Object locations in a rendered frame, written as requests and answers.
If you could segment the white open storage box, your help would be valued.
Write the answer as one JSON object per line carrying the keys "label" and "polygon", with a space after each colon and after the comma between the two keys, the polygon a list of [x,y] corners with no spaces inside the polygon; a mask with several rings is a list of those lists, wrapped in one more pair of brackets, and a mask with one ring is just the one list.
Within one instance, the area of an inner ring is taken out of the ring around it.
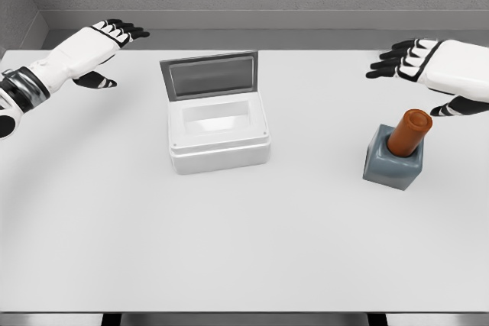
{"label": "white open storage box", "polygon": [[169,103],[169,153],[180,175],[266,163],[271,135],[260,94]]}

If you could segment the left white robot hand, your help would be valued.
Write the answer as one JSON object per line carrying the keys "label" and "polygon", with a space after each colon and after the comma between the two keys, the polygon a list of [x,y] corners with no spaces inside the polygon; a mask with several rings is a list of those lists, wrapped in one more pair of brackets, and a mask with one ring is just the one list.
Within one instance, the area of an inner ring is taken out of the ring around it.
{"label": "left white robot hand", "polygon": [[60,72],[51,82],[53,89],[58,90],[68,79],[89,89],[116,87],[117,82],[97,73],[96,67],[110,60],[126,44],[149,36],[142,27],[120,19],[108,19],[82,28],[49,55]]}

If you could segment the grey hinged box lid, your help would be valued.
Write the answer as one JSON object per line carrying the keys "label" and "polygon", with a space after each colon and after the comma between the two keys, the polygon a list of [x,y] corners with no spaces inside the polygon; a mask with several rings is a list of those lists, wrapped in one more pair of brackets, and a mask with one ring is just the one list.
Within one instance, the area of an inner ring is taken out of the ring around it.
{"label": "grey hinged box lid", "polygon": [[171,102],[257,91],[256,50],[162,60],[160,69]]}

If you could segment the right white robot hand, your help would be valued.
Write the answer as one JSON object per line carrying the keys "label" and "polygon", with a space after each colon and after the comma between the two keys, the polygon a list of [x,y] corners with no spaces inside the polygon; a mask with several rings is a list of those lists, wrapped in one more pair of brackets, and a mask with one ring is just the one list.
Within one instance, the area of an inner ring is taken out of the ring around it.
{"label": "right white robot hand", "polygon": [[489,111],[489,47],[458,40],[404,40],[370,65],[368,79],[401,78],[454,98],[431,116],[477,115]]}

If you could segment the grey bottle with brown cap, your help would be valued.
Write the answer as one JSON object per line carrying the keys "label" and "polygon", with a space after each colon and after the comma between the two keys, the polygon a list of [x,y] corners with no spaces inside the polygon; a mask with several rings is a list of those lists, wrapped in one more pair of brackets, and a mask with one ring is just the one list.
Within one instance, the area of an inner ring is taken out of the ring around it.
{"label": "grey bottle with brown cap", "polygon": [[395,127],[381,124],[367,150],[363,179],[405,190],[422,172],[424,138],[432,118],[423,110],[406,111]]}

